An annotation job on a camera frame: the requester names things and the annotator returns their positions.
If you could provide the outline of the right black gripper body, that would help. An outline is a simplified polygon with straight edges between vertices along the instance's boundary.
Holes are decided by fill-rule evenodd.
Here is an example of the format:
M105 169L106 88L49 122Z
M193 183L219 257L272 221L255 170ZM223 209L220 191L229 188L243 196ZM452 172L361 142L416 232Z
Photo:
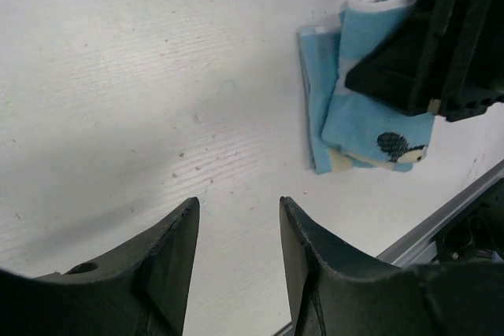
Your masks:
M411 17L425 35L409 113L455 122L502 102L503 0L417 0Z

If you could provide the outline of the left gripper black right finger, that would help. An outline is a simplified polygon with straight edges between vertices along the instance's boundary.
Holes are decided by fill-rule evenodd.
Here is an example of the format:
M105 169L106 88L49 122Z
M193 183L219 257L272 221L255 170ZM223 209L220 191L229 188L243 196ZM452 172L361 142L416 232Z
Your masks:
M296 335L501 335L501 264L398 268L371 257L280 199Z

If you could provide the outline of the light blue patterned cloth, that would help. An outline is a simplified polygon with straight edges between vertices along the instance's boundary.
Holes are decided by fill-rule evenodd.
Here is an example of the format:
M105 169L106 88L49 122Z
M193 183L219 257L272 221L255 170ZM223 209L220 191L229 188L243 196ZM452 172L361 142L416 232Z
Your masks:
M347 1L340 25L304 27L298 48L316 174L408 172L426 158L435 117L405 116L346 87L347 73L403 21L416 0Z

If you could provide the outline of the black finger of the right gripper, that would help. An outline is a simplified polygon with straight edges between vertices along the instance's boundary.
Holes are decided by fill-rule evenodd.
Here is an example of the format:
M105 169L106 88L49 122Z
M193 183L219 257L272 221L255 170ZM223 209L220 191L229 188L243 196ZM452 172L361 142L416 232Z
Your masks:
M371 0L346 4L346 28L356 31L346 88L407 115L429 111L436 89L436 0Z

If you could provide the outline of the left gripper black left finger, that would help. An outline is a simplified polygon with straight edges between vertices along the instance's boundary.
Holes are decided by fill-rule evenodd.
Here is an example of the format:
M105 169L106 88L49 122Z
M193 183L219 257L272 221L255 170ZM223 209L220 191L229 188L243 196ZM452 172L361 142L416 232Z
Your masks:
M70 271L1 272L3 335L181 335L198 239L199 201Z

